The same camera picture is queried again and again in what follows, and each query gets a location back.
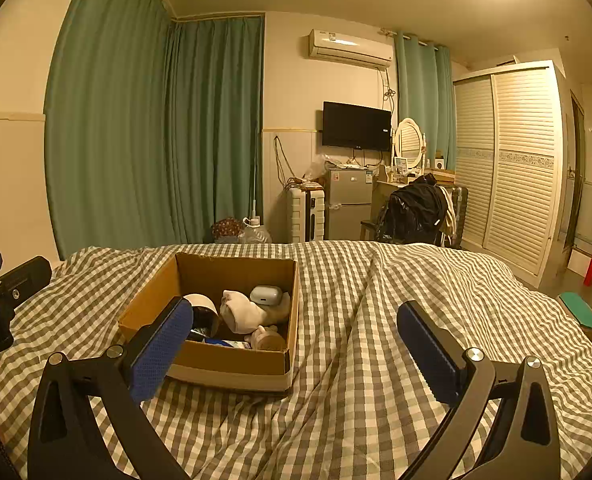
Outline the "beige tape roll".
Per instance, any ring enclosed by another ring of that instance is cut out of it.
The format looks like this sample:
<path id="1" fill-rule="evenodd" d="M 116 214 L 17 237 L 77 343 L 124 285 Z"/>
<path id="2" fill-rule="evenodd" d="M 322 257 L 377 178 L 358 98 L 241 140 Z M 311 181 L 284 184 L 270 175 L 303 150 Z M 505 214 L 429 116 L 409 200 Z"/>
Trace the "beige tape roll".
<path id="1" fill-rule="evenodd" d="M 192 332 L 203 337 L 215 336 L 221 318 L 214 302 L 203 294 L 187 294 L 184 299 L 193 311 Z"/>

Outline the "white oval mirror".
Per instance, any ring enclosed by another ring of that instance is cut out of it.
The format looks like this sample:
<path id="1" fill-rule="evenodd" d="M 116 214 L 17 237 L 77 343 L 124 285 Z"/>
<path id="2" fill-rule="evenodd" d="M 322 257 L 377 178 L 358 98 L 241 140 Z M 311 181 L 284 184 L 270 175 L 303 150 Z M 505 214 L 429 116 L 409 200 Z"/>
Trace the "white oval mirror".
<path id="1" fill-rule="evenodd" d="M 412 118 L 404 118 L 392 134 L 392 163 L 404 159 L 408 169 L 421 169 L 425 152 L 426 140 L 420 126 Z"/>

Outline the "silver mini fridge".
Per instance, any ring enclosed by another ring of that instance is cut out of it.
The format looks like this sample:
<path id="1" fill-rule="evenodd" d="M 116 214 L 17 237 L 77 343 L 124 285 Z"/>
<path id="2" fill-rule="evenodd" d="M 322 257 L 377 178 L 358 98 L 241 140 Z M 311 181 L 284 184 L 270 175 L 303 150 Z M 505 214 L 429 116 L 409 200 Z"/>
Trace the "silver mini fridge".
<path id="1" fill-rule="evenodd" d="M 371 218 L 372 174 L 358 168 L 332 168 L 325 175 L 325 236 L 358 240 L 361 222 Z"/>

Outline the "green stool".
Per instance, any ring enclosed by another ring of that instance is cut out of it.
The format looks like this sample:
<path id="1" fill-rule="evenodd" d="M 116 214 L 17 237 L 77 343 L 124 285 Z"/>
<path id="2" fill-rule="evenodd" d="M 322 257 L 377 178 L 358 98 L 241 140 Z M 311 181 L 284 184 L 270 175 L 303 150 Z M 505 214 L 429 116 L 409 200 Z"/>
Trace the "green stool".
<path id="1" fill-rule="evenodd" d="M 562 292 L 558 299 L 568 312 L 576 318 L 583 328 L 592 330 L 592 307 L 590 307 L 576 292 Z"/>

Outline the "white sock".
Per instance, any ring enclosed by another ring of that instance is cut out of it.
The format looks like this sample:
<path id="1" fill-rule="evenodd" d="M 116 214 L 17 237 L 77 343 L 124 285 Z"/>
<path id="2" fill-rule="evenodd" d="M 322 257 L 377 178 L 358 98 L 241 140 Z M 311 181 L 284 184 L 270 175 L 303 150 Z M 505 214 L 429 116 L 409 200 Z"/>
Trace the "white sock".
<path id="1" fill-rule="evenodd" d="M 276 306 L 263 306 L 250 301 L 241 292 L 225 290 L 220 304 L 220 316 L 228 329 L 238 335 L 253 333 L 259 326 L 278 325 L 290 318 L 292 298 L 284 292 Z"/>

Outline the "grey checkered bed sheet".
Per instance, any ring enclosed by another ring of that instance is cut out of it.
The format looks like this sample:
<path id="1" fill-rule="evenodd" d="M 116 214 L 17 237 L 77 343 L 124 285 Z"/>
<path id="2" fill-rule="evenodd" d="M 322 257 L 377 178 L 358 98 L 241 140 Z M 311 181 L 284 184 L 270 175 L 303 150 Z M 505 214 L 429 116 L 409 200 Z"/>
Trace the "grey checkered bed sheet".
<path id="1" fill-rule="evenodd" d="M 592 455 L 592 342 L 555 300 L 499 260 L 430 245 L 319 242 L 194 245 L 194 255 L 292 259 L 300 296 L 292 391 L 267 398 L 168 379 L 143 411 L 194 479 L 396 479 L 445 416 L 396 329 L 422 304 L 463 347 L 543 362 L 558 419 L 562 477 Z M 89 247 L 14 318 L 0 353 L 0 429 L 27 463 L 34 398 L 49 355 L 93 358 L 120 341 L 128 303 L 172 246 Z"/>

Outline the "green window curtain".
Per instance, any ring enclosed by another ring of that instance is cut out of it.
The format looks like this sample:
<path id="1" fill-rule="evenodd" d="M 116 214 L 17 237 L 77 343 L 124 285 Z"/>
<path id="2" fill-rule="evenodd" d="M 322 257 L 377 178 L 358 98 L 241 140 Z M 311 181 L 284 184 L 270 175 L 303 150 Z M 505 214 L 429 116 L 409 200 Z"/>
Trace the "green window curtain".
<path id="1" fill-rule="evenodd" d="M 456 166 L 456 109 L 450 51 L 397 32 L 394 38 L 398 119 L 413 119 L 427 143 L 427 157 L 437 153 L 446 168 Z"/>

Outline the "wooden dressing table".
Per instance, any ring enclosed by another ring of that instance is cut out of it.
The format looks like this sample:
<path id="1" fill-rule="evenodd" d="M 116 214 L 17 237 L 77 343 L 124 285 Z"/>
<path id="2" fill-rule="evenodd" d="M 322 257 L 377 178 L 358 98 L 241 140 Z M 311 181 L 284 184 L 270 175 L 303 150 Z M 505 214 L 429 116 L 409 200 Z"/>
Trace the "wooden dressing table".
<path id="1" fill-rule="evenodd" d="M 360 238 L 456 247 L 462 237 L 466 199 L 465 188 L 442 185 L 433 174 L 408 184 L 377 181 L 369 219 L 361 222 Z"/>

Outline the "black wall television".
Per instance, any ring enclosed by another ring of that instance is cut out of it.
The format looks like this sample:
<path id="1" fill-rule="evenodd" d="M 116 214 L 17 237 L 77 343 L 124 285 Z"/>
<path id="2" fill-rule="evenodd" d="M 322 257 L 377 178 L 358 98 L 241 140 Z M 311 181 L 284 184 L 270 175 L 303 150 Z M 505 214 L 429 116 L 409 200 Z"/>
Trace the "black wall television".
<path id="1" fill-rule="evenodd" d="M 386 152 L 390 150 L 392 113 L 379 108 L 324 102 L 323 145 Z"/>

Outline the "clear water jug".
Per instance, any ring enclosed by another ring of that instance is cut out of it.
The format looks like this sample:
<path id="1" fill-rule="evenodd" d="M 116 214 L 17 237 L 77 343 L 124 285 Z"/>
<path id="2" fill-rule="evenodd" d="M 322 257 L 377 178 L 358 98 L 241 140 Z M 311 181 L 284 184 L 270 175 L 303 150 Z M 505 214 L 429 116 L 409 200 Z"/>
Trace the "clear water jug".
<path id="1" fill-rule="evenodd" d="M 271 244 L 268 229 L 261 223 L 259 216 L 243 219 L 244 229 L 238 236 L 241 244 Z"/>

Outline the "white earbuds case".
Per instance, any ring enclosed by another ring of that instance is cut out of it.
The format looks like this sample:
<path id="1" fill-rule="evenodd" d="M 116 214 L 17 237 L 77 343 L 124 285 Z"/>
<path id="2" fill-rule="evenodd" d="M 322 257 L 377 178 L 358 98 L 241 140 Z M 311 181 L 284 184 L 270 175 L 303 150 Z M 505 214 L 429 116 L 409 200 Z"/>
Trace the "white earbuds case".
<path id="1" fill-rule="evenodd" d="M 251 302 L 266 307 L 278 306 L 282 301 L 282 297 L 282 289 L 273 285 L 257 285 L 249 294 Z"/>

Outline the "large green curtain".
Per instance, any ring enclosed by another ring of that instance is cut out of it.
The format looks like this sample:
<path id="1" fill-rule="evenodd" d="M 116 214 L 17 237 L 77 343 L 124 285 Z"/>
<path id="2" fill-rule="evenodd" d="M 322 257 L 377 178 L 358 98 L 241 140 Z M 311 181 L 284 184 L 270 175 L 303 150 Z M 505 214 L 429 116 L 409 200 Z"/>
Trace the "large green curtain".
<path id="1" fill-rule="evenodd" d="M 58 253 L 200 243 L 262 204 L 264 17 L 72 0 L 46 84 Z"/>

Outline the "brown patterned bag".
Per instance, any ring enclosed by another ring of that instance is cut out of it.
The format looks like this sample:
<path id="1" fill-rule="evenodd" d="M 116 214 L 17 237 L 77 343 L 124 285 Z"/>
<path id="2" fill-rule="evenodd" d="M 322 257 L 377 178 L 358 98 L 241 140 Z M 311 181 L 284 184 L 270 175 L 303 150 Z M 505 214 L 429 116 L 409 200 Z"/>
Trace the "brown patterned bag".
<path id="1" fill-rule="evenodd" d="M 244 223 L 237 218 L 228 217 L 215 222 L 211 228 L 212 239 L 216 242 L 222 238 L 238 238 L 245 229 Z"/>

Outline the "white suitcase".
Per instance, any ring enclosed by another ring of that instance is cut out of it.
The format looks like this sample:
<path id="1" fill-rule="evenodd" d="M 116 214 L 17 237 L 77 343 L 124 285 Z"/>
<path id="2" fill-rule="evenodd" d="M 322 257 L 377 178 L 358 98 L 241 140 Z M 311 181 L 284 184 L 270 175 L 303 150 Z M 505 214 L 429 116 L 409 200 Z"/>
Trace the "white suitcase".
<path id="1" fill-rule="evenodd" d="M 289 243 L 324 240 L 325 199 L 322 188 L 290 188 L 286 204 Z"/>

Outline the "white louvered wardrobe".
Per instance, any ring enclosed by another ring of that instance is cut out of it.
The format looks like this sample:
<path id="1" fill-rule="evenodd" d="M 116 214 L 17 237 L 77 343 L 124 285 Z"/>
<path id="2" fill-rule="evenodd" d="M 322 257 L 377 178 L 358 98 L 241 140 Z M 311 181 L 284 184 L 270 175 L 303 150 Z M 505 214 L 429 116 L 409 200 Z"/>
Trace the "white louvered wardrobe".
<path id="1" fill-rule="evenodd" d="M 479 70 L 453 88 L 456 184 L 468 192 L 462 245 L 538 287 L 564 254 L 567 81 L 546 60 Z"/>

